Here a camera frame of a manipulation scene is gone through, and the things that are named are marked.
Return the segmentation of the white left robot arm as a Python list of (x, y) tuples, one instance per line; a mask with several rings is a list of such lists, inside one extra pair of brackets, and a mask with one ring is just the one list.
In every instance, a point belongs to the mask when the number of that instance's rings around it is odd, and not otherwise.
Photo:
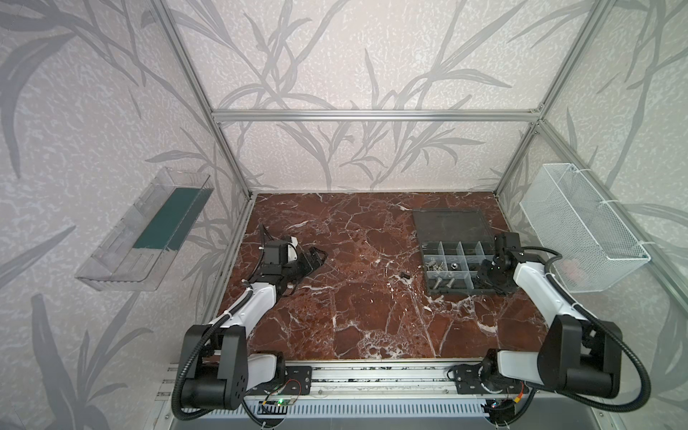
[(297, 240), (267, 240), (245, 289), (228, 309), (207, 324), (185, 333), (177, 376), (170, 397), (175, 419), (200, 419), (215, 410), (242, 408), (263, 428), (274, 425), (252, 412), (245, 396), (260, 385), (272, 391), (287, 385), (283, 354), (248, 352), (248, 336), (292, 288), (318, 271), (328, 254), (317, 247), (306, 251)]

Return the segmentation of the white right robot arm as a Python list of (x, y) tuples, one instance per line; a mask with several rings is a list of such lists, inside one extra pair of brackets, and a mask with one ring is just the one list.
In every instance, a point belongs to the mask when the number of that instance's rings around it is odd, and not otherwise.
[(496, 292), (525, 292), (548, 332), (539, 351), (491, 349), (481, 363), (481, 383), (495, 391), (519, 382), (597, 410), (628, 413), (650, 400), (650, 374), (624, 342), (621, 329), (598, 319), (574, 299), (553, 272), (562, 254), (525, 247), (518, 234), (494, 238), (494, 257), (478, 277)]

